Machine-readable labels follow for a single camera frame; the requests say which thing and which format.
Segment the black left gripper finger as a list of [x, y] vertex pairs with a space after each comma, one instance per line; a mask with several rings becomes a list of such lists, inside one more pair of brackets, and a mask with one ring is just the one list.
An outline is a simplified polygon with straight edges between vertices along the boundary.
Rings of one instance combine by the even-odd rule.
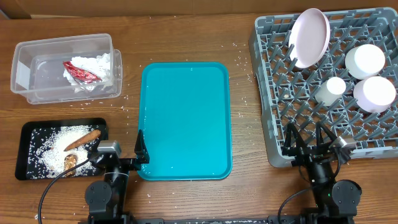
[[148, 159], [149, 153], [147, 151], [145, 142], [144, 142], [144, 132], [143, 130], [138, 130], [136, 144], [134, 147], [134, 152], [136, 153], [137, 158], [140, 159]]
[[95, 139], [94, 143], [93, 143], [93, 148], [97, 148], [100, 144], [101, 141], [105, 141], [108, 140], [108, 133], [107, 132], [103, 132], [101, 133], [101, 135]]

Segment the brown sausage piece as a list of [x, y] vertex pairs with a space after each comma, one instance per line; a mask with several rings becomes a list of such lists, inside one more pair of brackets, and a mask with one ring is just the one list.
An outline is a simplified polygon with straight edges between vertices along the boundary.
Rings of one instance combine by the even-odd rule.
[[81, 145], [84, 145], [92, 140], [95, 140], [97, 138], [99, 138], [101, 135], [101, 131], [99, 129], [95, 129], [93, 131], [91, 131], [90, 133], [84, 135], [83, 137], [81, 137], [80, 139], [77, 139], [76, 141], [72, 142], [71, 144], [69, 144], [64, 151], [69, 151], [72, 150], [76, 147], [79, 147]]

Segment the brown food scrap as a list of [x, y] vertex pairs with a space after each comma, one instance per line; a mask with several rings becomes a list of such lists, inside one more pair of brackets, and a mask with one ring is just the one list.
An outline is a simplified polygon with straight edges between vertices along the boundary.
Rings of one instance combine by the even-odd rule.
[[[69, 170], [76, 166], [78, 157], [76, 154], [69, 154], [64, 159], [64, 171]], [[66, 177], [75, 175], [76, 170], [72, 170], [65, 174]]]

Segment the white cup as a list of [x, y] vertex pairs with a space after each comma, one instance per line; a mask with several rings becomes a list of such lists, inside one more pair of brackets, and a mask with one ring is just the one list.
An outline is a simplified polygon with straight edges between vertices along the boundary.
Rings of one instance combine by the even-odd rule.
[[331, 106], [338, 98], [341, 98], [345, 90], [345, 81], [339, 77], [332, 77], [320, 86], [315, 99], [319, 103], [324, 102], [325, 106]]

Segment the red snack wrapper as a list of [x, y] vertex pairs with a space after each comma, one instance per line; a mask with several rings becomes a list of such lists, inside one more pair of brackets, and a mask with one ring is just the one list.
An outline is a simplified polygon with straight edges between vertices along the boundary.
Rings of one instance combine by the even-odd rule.
[[78, 80], [80, 82], [89, 84], [97, 81], [101, 81], [100, 77], [96, 76], [94, 73], [91, 73], [82, 68], [78, 68], [74, 66], [71, 61], [63, 62], [63, 66], [66, 71], [72, 76], [73, 79]]

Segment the light green bowl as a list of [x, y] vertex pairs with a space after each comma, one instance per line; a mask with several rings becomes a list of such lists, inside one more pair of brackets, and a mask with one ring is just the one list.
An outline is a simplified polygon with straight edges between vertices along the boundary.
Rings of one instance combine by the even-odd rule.
[[386, 62], [383, 51], [373, 45], [364, 44], [351, 49], [345, 58], [349, 74], [359, 80], [377, 75]]

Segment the large pink plate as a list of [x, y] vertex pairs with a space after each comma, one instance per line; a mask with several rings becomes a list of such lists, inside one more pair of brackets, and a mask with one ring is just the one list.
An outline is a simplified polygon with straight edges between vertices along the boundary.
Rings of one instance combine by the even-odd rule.
[[321, 10], [310, 8], [299, 15], [289, 37], [289, 47], [294, 45], [290, 59], [297, 59], [297, 68], [311, 67], [323, 57], [330, 32], [330, 23]]

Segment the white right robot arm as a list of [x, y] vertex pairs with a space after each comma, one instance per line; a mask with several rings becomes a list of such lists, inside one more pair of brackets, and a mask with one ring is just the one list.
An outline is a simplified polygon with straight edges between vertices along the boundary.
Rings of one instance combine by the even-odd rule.
[[[317, 122], [316, 146], [311, 148], [303, 140], [294, 123], [288, 123], [285, 142], [281, 147], [284, 156], [293, 157], [293, 167], [305, 168], [310, 187], [284, 200], [279, 207], [279, 223], [353, 223], [357, 215], [362, 188], [352, 180], [336, 180], [341, 166], [351, 157], [356, 147], [354, 139], [344, 139], [332, 133], [323, 123]], [[308, 191], [313, 192], [315, 208], [304, 208], [300, 215], [284, 218], [282, 210], [293, 198]]]

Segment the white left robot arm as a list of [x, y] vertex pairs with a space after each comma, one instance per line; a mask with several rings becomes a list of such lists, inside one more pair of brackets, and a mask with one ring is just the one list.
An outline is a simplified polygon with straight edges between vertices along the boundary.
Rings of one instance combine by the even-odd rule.
[[121, 158], [121, 147], [117, 141], [100, 141], [88, 153], [88, 162], [105, 170], [104, 179], [93, 182], [85, 191], [85, 201], [89, 206], [88, 223], [118, 224], [210, 224], [210, 223], [277, 223], [276, 216], [263, 220], [255, 218], [227, 219], [196, 219], [196, 220], [164, 220], [163, 218], [137, 219], [131, 212], [124, 209], [129, 173], [139, 171], [143, 164], [150, 161], [144, 142], [143, 130], [137, 134], [134, 148], [136, 157]]

